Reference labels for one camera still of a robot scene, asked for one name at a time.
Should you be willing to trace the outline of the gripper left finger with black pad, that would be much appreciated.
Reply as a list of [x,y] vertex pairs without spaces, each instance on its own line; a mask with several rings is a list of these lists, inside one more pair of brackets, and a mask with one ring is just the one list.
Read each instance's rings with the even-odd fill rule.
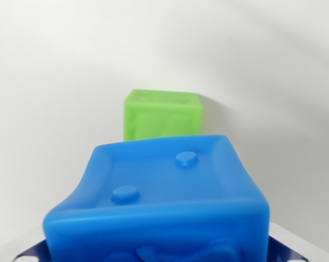
[[19,240],[14,261],[49,261],[49,250],[42,231],[33,231]]

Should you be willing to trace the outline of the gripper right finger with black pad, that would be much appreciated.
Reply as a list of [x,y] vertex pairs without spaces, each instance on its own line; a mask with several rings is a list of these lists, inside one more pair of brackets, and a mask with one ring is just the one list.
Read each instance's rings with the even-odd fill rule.
[[313,246],[277,223],[269,224],[267,261],[314,261]]

